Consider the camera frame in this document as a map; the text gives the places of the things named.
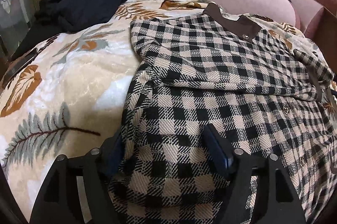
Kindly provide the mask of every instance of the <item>black and beige checkered coat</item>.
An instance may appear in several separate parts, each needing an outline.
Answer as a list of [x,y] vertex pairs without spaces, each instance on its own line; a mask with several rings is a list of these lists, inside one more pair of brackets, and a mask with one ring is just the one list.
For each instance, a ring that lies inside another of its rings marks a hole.
[[[228,183],[202,142],[208,123],[235,148],[276,154],[313,222],[337,182],[337,138],[305,66],[324,91],[333,78],[326,65],[265,29],[253,42],[239,39],[208,15],[134,20],[131,41],[143,62],[124,106],[125,158],[110,184],[121,222],[212,223]],[[251,191],[247,222],[254,178]]]

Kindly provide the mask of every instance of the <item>brown collar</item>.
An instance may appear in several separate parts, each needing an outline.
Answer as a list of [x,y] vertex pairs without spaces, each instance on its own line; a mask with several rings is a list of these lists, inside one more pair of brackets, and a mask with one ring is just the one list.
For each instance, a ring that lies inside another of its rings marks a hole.
[[214,3],[208,4],[203,11],[204,14],[212,17],[223,28],[239,36],[244,41],[252,42],[257,33],[262,29],[257,23],[244,15],[241,15],[237,21],[224,18],[220,13],[219,7]]

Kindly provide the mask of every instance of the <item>fleece blanket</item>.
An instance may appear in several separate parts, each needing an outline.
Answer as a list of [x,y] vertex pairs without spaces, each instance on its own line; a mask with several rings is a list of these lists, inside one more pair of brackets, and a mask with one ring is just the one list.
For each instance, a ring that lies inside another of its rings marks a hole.
[[[37,45],[36,59],[0,97],[1,166],[27,220],[55,158],[84,155],[120,126],[126,92],[141,61],[130,43],[131,20],[202,14],[208,3],[128,0],[108,23],[62,33]],[[239,18],[222,12],[226,18]],[[245,15],[289,50],[296,48],[325,62],[319,48],[290,24]],[[334,82],[331,88],[337,90]],[[324,94],[323,105],[336,125],[336,103],[330,94]]]

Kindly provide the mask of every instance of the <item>coat button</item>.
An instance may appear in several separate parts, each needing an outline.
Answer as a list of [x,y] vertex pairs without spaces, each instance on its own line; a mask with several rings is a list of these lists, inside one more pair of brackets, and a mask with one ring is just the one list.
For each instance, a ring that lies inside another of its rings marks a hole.
[[290,109],[289,109],[289,107],[286,106],[286,105],[283,105],[283,111],[284,111],[284,113],[286,113],[286,114],[289,114],[289,113],[290,113]]
[[300,165],[303,167],[305,164],[304,157],[300,157]]

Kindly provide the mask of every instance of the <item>floral blanket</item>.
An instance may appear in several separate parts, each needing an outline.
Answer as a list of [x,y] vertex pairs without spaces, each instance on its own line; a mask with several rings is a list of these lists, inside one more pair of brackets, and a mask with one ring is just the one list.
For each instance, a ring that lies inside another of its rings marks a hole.
[[[126,92],[140,63],[130,43],[130,21],[201,14],[209,2],[128,0],[108,23],[37,45],[36,59],[0,97],[1,166],[27,220],[56,156],[84,155],[120,126]],[[239,18],[223,13],[229,19]],[[289,50],[296,48],[325,61],[318,47],[293,26],[246,16]],[[337,125],[335,100],[325,93],[323,103]]]

